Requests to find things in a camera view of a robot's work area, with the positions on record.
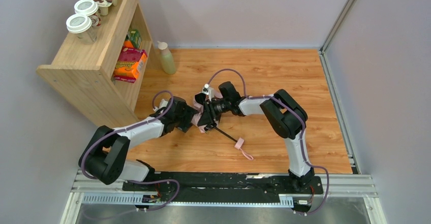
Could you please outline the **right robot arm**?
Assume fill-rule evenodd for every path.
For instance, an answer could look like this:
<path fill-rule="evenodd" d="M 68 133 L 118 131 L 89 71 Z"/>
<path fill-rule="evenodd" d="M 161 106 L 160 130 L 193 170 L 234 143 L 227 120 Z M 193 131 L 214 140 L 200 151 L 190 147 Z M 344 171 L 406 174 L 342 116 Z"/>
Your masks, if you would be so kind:
<path fill-rule="evenodd" d="M 203 132 L 215 129 L 226 112 L 237 116 L 265 115 L 275 133 L 284 139 L 289 157 L 290 186 L 295 191 L 309 187 L 315 171 L 304 143 L 308 115 L 285 90 L 247 97 L 241 96 L 230 81 L 220 84 L 218 91 L 206 84 L 194 96 L 193 104 L 199 111 L 193 123 Z"/>

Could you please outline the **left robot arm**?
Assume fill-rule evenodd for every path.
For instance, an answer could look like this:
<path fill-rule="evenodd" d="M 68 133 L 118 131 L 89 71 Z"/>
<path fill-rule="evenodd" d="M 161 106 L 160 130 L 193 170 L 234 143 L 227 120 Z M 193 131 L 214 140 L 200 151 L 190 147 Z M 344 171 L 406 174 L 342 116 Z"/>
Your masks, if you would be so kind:
<path fill-rule="evenodd" d="M 138 160 L 128 160 L 129 150 L 174 129 L 187 132 L 193 125 L 193 117 L 198 114 L 198 110 L 179 97 L 161 100 L 153 110 L 153 114 L 131 125 L 97 128 L 78 161 L 81 172 L 105 185 L 117 180 L 144 181 L 152 171 L 151 167 Z"/>

